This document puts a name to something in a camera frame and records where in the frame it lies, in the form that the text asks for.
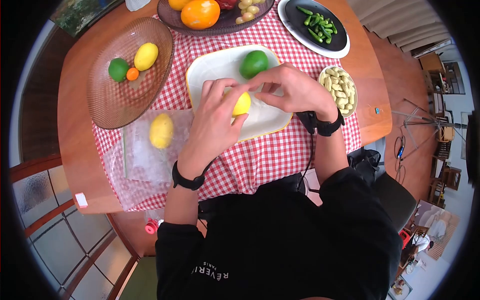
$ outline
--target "tripod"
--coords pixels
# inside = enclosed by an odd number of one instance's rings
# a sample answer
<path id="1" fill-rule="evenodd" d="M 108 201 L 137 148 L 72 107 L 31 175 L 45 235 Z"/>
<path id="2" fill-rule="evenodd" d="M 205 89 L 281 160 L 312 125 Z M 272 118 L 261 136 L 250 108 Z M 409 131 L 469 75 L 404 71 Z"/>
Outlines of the tripod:
<path id="1" fill-rule="evenodd" d="M 411 154 L 413 154 L 415 151 L 417 151 L 420 147 L 422 147 L 422 146 L 423 146 L 429 139 L 431 139 L 442 127 L 453 127 L 453 128 L 458 128 L 458 129 L 466 129 L 466 128 L 467 128 L 467 125 L 465 125 L 465 124 L 449 123 L 449 122 L 448 122 L 448 119 L 445 118 L 445 117 L 435 117 L 435 116 L 433 116 L 432 114 L 430 114 L 429 112 L 427 112 L 426 110 L 424 110 L 423 108 L 419 107 L 418 105 L 416 105 L 415 103 L 411 102 L 411 101 L 408 100 L 408 99 L 405 99 L 405 98 L 404 98 L 403 101 L 407 101 L 408 103 L 410 103 L 410 104 L 412 104 L 412 105 L 415 106 L 415 109 L 412 111 L 412 113 L 407 114 L 407 113 L 404 113 L 404 112 L 401 112 L 401 111 L 395 111 L 395 110 L 392 110 L 392 113 L 395 113 L 395 114 L 398 114 L 398 115 L 404 115 L 404 116 L 407 117 L 405 120 L 403 120 L 403 127 L 407 130 L 408 135 L 410 136 L 410 139 L 412 140 L 413 145 L 415 146 L 415 149 L 412 150 L 410 153 L 408 153 L 405 157 L 401 158 L 401 160 L 406 159 L 406 158 L 409 157 Z M 424 111 L 424 112 L 429 116 L 429 118 L 416 115 L 416 113 L 417 113 L 419 110 Z M 413 138 L 412 132 L 411 132 L 410 129 L 409 129 L 409 126 L 413 126 L 413 125 L 430 125 L 430 126 L 434 126 L 434 127 L 435 127 L 435 131 L 433 132 L 433 134 L 432 134 L 429 138 L 427 138 L 425 141 L 423 141 L 422 143 L 420 143 L 420 145 L 417 145 L 417 143 L 415 142 L 415 139 Z"/>

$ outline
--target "red object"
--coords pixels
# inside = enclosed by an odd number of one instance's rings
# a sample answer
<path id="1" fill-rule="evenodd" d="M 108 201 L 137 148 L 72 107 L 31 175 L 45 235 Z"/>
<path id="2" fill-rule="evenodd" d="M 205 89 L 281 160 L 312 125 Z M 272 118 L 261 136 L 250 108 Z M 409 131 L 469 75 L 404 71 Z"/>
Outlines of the red object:
<path id="1" fill-rule="evenodd" d="M 220 5 L 221 10 L 231 10 L 237 4 L 237 0 L 215 0 Z"/>
<path id="2" fill-rule="evenodd" d="M 151 218 L 148 218 L 147 225 L 145 225 L 145 231 L 154 234 L 158 230 L 158 223 Z"/>
<path id="3" fill-rule="evenodd" d="M 402 247 L 402 250 L 403 250 L 405 248 L 405 246 L 408 244 L 408 241 L 410 240 L 410 235 L 403 229 L 398 235 L 403 240 L 403 247 Z"/>

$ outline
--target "black wristband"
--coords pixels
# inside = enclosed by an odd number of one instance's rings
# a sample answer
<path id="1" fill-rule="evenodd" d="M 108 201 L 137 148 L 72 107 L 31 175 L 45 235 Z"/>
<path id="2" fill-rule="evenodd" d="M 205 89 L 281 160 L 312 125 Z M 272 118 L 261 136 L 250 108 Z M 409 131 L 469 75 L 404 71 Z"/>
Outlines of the black wristband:
<path id="1" fill-rule="evenodd" d="M 186 179 L 179 173 L 179 170 L 177 168 L 178 161 L 176 161 L 175 164 L 173 164 L 173 169 L 172 169 L 173 188 L 175 188 L 177 185 L 180 185 L 186 189 L 196 191 L 205 182 L 205 173 L 207 172 L 208 168 L 210 168 L 210 166 L 213 164 L 214 161 L 215 160 L 212 160 L 208 164 L 208 166 L 204 169 L 203 173 L 200 176 L 195 177 L 193 180 Z"/>
<path id="2" fill-rule="evenodd" d="M 340 128 L 340 125 L 345 125 L 345 120 L 343 119 L 342 113 L 340 110 L 338 110 L 338 118 L 336 119 L 335 122 L 330 123 L 330 122 L 325 122 L 325 121 L 320 121 L 316 119 L 317 121 L 317 133 L 322 136 L 331 136 L 332 133 L 338 130 Z"/>

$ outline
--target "white label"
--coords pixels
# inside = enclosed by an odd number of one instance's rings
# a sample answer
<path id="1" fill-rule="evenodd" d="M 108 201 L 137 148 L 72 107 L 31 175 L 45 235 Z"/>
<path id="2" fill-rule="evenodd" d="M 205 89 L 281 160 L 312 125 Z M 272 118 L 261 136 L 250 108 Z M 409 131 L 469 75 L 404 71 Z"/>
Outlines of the white label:
<path id="1" fill-rule="evenodd" d="M 88 206 L 87 199 L 85 198 L 84 193 L 81 192 L 81 193 L 75 194 L 75 197 L 77 198 L 77 202 L 78 202 L 79 207 L 87 207 Z"/>

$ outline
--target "yellow lemon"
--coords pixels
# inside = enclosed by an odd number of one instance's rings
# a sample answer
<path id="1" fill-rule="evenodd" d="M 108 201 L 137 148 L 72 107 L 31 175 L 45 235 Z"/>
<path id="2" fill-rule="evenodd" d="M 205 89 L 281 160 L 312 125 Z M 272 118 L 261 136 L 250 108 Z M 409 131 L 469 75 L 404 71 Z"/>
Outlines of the yellow lemon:
<path id="1" fill-rule="evenodd" d="M 150 142 L 158 149 L 170 146 L 173 137 L 173 121 L 167 114 L 158 115 L 150 125 Z"/>
<path id="2" fill-rule="evenodd" d="M 240 98 L 235 104 L 235 107 L 233 108 L 232 117 L 234 118 L 238 115 L 246 114 L 250 109 L 251 103 L 252 100 L 250 99 L 250 95 L 247 92 L 241 94 Z"/>
<path id="3" fill-rule="evenodd" d="M 139 71 L 150 68 L 158 56 L 158 47 L 152 43 L 145 43 L 138 48 L 133 63 Z"/>

